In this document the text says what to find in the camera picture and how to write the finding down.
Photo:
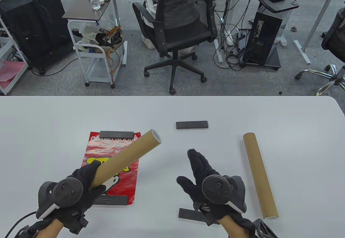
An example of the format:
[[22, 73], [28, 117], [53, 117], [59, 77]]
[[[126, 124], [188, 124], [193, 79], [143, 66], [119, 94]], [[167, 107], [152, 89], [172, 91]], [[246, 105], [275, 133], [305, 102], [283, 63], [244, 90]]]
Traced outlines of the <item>person's right hand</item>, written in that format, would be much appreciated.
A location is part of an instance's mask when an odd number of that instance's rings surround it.
[[177, 178], [177, 183], [182, 187], [184, 192], [190, 196], [194, 203], [193, 206], [195, 210], [202, 213], [208, 225], [213, 224], [215, 221], [219, 222], [225, 216], [230, 216], [238, 226], [251, 230], [253, 228], [253, 223], [244, 218], [242, 214], [235, 209], [239, 208], [238, 206], [234, 204], [215, 204], [204, 195], [202, 191], [203, 181], [208, 176], [220, 175], [219, 172], [214, 170], [209, 165], [208, 160], [195, 149], [189, 149], [187, 151], [187, 156], [191, 164], [195, 183], [185, 176], [179, 176]]

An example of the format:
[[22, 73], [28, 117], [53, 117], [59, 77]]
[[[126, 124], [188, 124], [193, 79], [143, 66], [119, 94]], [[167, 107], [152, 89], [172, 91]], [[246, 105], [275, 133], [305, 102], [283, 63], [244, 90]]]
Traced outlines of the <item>person's left hand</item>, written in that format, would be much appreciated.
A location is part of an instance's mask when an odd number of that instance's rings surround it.
[[30, 228], [30, 232], [43, 230], [58, 220], [71, 233], [79, 234], [88, 225], [85, 212], [106, 190], [105, 185], [91, 189], [100, 165], [100, 162], [95, 161], [74, 170], [59, 182], [43, 183], [38, 191], [36, 218], [39, 221]]

